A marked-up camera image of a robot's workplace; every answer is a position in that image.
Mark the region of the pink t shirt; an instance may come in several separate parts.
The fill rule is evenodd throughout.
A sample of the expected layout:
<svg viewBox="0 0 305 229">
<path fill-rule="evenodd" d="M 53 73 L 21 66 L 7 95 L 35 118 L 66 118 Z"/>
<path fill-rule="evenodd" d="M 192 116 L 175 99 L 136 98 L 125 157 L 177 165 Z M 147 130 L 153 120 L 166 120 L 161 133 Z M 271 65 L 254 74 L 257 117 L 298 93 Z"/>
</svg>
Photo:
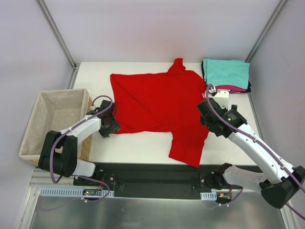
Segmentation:
<svg viewBox="0 0 305 229">
<path fill-rule="evenodd" d="M 232 85 L 220 85 L 220 86 L 215 86 L 217 90 L 228 90 L 229 93 L 245 93 L 246 89 L 239 88 L 236 86 Z"/>
</svg>

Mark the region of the wicker basket with cloth liner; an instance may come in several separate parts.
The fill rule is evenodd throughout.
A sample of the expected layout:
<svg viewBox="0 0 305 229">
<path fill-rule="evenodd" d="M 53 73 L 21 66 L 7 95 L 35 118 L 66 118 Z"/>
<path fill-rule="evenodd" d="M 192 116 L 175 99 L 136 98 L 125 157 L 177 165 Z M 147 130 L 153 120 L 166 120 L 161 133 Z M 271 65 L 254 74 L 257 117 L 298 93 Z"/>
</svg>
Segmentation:
<svg viewBox="0 0 305 229">
<path fill-rule="evenodd" d="M 20 147 L 19 157 L 38 165 L 46 134 L 79 122 L 92 100 L 86 89 L 47 90 L 37 95 Z"/>
</svg>

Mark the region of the red t shirt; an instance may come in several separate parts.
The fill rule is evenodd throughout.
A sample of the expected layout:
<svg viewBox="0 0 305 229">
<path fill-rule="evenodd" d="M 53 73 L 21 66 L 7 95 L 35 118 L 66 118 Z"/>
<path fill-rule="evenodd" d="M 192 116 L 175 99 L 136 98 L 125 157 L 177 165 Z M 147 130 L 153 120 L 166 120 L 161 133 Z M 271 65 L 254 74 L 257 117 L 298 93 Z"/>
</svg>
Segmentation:
<svg viewBox="0 0 305 229">
<path fill-rule="evenodd" d="M 120 134 L 170 132 L 169 157 L 198 168 L 209 131 L 201 125 L 197 105 L 204 80 L 177 58 L 164 73 L 111 74 Z"/>
</svg>

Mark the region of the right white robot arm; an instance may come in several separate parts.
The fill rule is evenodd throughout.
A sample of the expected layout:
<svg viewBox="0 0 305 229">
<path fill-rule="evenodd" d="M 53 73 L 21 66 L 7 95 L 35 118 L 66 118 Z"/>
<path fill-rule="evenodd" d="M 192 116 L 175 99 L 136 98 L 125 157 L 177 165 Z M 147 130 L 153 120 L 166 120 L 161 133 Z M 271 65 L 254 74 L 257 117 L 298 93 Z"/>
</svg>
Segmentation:
<svg viewBox="0 0 305 229">
<path fill-rule="evenodd" d="M 305 169 L 291 165 L 267 146 L 237 111 L 236 105 L 228 110 L 209 98 L 199 103 L 197 108 L 201 124 L 216 136 L 223 136 L 236 144 L 261 170 L 258 173 L 224 163 L 205 178 L 207 186 L 218 190 L 228 185 L 244 187 L 260 193 L 277 209 L 286 205 L 298 190 L 304 189 Z"/>
</svg>

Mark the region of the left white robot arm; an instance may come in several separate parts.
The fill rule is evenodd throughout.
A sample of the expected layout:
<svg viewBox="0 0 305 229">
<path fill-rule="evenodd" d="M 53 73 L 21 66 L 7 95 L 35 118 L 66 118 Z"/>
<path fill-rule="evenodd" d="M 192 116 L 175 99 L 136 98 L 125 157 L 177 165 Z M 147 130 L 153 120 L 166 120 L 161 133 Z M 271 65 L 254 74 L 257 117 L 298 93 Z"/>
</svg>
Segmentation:
<svg viewBox="0 0 305 229">
<path fill-rule="evenodd" d="M 89 185 L 97 185 L 101 175 L 96 171 L 96 165 L 79 159 L 78 148 L 95 132 L 102 138 L 118 132 L 120 126 L 115 114 L 115 103 L 103 100 L 99 107 L 93 108 L 73 126 L 61 131 L 49 131 L 42 146 L 38 167 L 50 172 L 51 177 L 55 174 L 61 177 L 84 176 Z"/>
</svg>

